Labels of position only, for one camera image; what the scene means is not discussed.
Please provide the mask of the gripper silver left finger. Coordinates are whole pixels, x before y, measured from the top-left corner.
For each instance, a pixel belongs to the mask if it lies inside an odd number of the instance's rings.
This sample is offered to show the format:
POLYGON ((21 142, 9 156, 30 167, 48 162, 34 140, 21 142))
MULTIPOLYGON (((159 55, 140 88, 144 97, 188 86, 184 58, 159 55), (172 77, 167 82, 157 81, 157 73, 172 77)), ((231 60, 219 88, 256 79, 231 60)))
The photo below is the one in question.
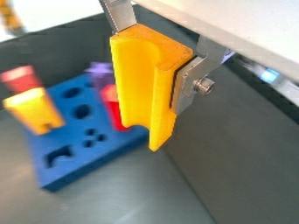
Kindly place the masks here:
POLYGON ((98 0, 113 33, 121 32, 136 24, 131 0, 98 0))

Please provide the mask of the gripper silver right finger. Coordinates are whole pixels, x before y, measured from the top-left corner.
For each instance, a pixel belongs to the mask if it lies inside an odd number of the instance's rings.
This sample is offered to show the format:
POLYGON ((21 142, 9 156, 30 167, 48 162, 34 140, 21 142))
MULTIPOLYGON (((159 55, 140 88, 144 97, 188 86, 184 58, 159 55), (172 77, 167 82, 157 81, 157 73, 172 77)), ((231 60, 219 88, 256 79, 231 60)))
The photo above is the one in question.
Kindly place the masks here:
POLYGON ((175 71, 169 108, 179 115, 192 104, 196 94, 207 95, 215 85, 209 73, 233 56, 233 50, 200 36, 197 55, 175 71))

